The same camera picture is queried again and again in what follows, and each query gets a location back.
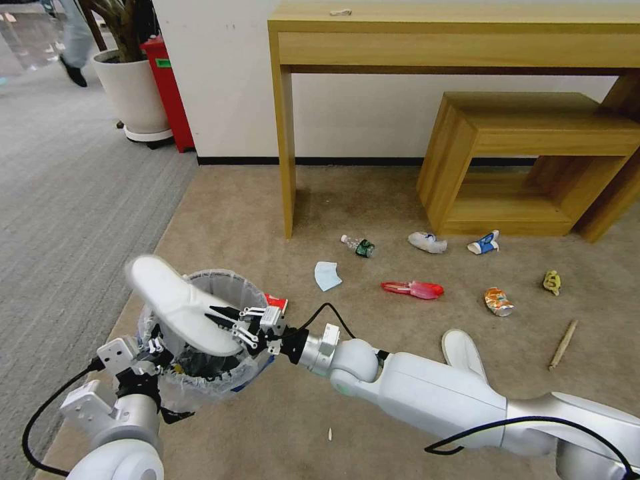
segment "pink plastic object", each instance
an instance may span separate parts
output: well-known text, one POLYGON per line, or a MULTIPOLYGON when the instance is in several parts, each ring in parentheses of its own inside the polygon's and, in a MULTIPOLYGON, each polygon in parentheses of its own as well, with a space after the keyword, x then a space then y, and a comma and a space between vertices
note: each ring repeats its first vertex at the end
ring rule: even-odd
POLYGON ((437 283, 426 282, 383 282, 380 286, 392 293, 400 293, 401 295, 411 295, 413 297, 422 298, 424 300, 433 300, 442 295, 445 290, 442 285, 437 283))

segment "plastic bag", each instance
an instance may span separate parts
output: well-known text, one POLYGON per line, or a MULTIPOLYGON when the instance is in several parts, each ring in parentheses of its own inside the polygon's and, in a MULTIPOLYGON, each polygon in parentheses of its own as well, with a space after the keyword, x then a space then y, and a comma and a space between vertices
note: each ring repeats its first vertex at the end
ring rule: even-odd
MULTIPOLYGON (((265 294, 231 270, 202 270, 185 278, 235 308, 267 306, 265 294)), ((196 411, 234 396, 273 361, 266 350, 255 357, 246 350, 232 357, 199 352, 170 330, 163 329, 162 322, 145 305, 138 319, 140 340, 146 343, 157 326, 174 355, 173 362, 158 379, 161 404, 174 412, 196 411)))

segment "black baseboard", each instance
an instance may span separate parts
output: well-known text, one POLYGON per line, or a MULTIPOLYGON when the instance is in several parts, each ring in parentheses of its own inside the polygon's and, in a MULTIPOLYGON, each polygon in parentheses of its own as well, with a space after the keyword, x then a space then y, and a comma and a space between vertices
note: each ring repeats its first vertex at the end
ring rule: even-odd
MULTIPOLYGON (((296 157, 296 165, 366 165, 374 167, 413 167, 422 157, 296 157)), ((477 158, 472 167, 530 167, 533 158, 477 158)), ((198 165, 277 165, 278 157, 200 157, 198 165)))

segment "potted plant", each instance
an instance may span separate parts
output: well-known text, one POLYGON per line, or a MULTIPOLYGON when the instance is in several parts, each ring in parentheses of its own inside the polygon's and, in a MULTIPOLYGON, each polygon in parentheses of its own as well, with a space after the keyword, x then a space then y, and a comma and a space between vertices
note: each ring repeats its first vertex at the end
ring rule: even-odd
POLYGON ((140 44, 158 34, 151 0, 80 0, 100 15, 117 48, 98 53, 93 66, 127 138, 154 142, 171 136, 151 67, 140 44))

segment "wooden stick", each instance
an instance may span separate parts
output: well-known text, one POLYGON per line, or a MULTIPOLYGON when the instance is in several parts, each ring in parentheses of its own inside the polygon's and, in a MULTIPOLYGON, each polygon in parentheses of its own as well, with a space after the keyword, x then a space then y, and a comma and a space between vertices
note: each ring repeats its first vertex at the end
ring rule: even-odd
POLYGON ((571 320, 569 326, 567 327, 567 331, 565 332, 565 335, 562 337, 562 340, 560 340, 560 345, 558 345, 558 348, 555 351, 555 355, 553 356, 553 359, 549 364, 549 371, 556 368, 558 366, 558 363, 560 363, 562 356, 565 354, 565 350, 569 346, 569 342, 571 341, 573 332, 575 332, 575 328, 577 325, 578 325, 578 320, 571 320))

